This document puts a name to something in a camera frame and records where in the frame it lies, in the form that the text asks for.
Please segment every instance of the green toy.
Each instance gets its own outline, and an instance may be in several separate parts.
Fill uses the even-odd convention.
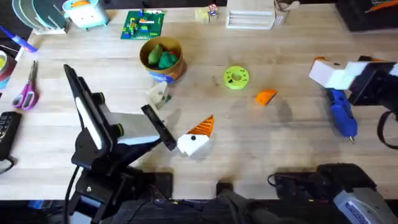
[[[177,61],[178,61],[177,56],[171,54],[170,52],[165,51],[162,53],[162,56],[160,58],[159,69],[163,70],[170,68],[171,66],[175,65]]]
[[[156,45],[153,50],[148,55],[148,64],[149,65],[156,65],[159,63],[160,56],[162,56],[163,47],[160,44]]]
[[[249,72],[240,67],[229,67],[224,73],[224,83],[233,90],[243,89],[249,82]]]
[[[129,11],[120,38],[122,40],[150,40],[159,37],[162,32],[163,18],[164,11],[160,10]]]

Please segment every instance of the green lego baseplate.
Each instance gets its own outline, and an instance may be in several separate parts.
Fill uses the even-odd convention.
[[[164,11],[129,11],[124,22],[122,40],[150,40],[162,32]]]

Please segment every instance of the purple marker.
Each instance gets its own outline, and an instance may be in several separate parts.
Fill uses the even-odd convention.
[[[34,48],[32,45],[30,45],[24,39],[22,39],[18,35],[8,32],[8,30],[6,30],[3,26],[0,26],[0,30],[2,30],[9,38],[11,38],[11,40],[13,40],[15,43],[19,44],[21,47],[25,48],[30,53],[34,53],[37,51],[36,48]]]

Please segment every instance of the pink scissors handle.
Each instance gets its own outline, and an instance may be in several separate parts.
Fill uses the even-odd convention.
[[[24,103],[22,104],[22,109],[23,110],[32,109],[36,105],[38,99],[39,99],[39,96],[36,94],[36,92],[34,90],[33,83],[30,82],[27,85],[27,91],[25,94]]]
[[[18,94],[17,97],[15,97],[14,100],[12,101],[12,105],[14,105],[15,108],[21,108],[22,107],[22,105],[23,105],[23,103],[25,101],[27,89],[28,89],[28,84],[25,85],[25,87],[22,90],[22,92],[20,94]]]

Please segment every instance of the black box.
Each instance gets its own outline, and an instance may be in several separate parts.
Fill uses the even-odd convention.
[[[365,13],[373,6],[390,0],[338,0],[336,7],[350,31],[398,27],[398,6]]]

